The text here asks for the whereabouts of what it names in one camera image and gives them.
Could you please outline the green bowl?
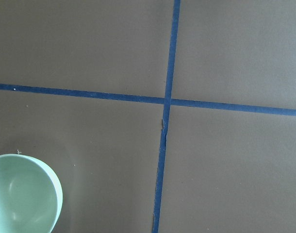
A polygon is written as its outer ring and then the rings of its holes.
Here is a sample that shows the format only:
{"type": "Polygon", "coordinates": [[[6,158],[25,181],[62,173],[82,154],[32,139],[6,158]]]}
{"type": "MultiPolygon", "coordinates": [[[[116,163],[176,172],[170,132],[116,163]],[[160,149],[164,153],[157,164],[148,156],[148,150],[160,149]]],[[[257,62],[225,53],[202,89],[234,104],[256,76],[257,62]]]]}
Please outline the green bowl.
{"type": "Polygon", "coordinates": [[[26,155],[0,155],[0,233],[50,233],[62,206],[51,167],[26,155]]]}

